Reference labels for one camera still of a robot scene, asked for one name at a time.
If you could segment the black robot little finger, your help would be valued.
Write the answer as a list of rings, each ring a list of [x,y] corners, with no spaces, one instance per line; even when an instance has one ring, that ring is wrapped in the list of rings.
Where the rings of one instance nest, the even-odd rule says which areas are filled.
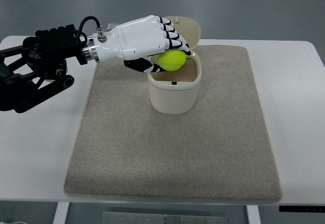
[[[170,19],[167,18],[163,18],[163,17],[158,17],[158,20],[160,23],[167,25],[167,26],[174,26],[172,21]]]

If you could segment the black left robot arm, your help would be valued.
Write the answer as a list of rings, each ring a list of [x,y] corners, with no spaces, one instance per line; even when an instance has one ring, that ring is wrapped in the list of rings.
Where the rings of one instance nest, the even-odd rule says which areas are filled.
[[[155,15],[139,18],[104,31],[96,24],[96,33],[83,32],[69,24],[39,30],[23,40],[22,45],[1,51],[1,110],[23,113],[59,94],[74,84],[67,73],[67,58],[79,64],[90,60],[123,60],[127,68],[141,73],[165,72],[166,67],[148,57],[176,52],[178,57],[191,55],[186,39],[170,19]]]

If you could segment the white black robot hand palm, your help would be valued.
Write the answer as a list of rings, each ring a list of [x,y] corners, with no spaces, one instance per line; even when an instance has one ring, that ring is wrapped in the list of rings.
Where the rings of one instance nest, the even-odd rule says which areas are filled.
[[[113,58],[135,60],[160,54],[169,48],[169,44],[161,18],[150,15],[119,24],[110,31],[99,28],[88,37],[82,52],[86,60],[97,62]]]

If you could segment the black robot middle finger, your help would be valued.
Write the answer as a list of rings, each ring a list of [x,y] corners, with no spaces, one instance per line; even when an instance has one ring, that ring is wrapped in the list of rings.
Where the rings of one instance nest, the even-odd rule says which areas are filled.
[[[172,31],[165,31],[166,34],[166,40],[168,47],[182,47],[187,46],[186,40],[179,35],[178,33],[172,32]]]

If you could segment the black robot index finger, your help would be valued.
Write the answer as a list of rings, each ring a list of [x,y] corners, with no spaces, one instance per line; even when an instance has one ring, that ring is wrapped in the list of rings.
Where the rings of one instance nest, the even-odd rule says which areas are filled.
[[[184,41],[169,39],[169,49],[179,50],[184,52],[186,55],[191,55],[190,48],[188,44]]]

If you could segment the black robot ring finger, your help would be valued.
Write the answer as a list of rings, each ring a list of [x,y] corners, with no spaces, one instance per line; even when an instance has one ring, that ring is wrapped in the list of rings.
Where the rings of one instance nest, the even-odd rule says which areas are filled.
[[[166,32],[177,33],[177,30],[172,25],[162,24],[162,29]]]

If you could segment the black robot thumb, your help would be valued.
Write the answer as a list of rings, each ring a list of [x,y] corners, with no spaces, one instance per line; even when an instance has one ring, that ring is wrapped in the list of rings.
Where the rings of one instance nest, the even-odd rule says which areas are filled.
[[[161,66],[152,63],[145,58],[124,60],[123,63],[125,67],[141,73],[157,73],[165,71]]]

